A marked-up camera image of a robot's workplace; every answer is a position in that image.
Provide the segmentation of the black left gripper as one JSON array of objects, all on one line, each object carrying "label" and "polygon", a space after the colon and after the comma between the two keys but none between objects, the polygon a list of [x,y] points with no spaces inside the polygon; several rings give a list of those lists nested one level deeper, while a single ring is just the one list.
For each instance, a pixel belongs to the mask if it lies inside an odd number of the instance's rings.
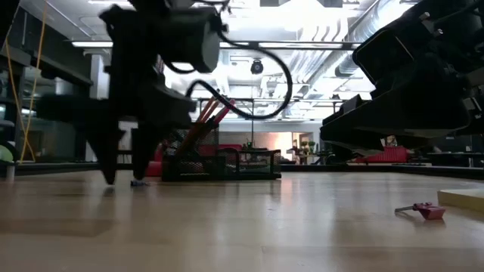
[{"label": "black left gripper", "polygon": [[[156,127],[185,126],[196,110],[192,99],[166,87],[165,77],[154,69],[155,59],[123,60],[112,56],[107,67],[107,98],[89,98],[75,94],[45,94],[36,102],[41,119],[70,123],[76,127],[115,125],[133,117]],[[132,170],[136,181],[145,177],[149,162],[161,140],[154,126],[138,126],[132,133]],[[100,127],[87,131],[87,141],[108,185],[116,180],[117,154],[124,131],[117,127]]]}]

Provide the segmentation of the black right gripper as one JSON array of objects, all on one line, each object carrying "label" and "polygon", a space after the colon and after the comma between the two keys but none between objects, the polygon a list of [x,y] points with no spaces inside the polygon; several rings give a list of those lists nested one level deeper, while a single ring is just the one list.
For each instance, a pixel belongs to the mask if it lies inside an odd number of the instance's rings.
[{"label": "black right gripper", "polygon": [[[483,0],[423,0],[367,38],[353,62],[377,91],[413,66],[468,73],[483,66]],[[321,140],[343,153],[383,152],[380,140],[397,137],[415,148],[471,123],[462,100],[397,97],[365,100],[360,94],[341,103],[322,122]]]}]

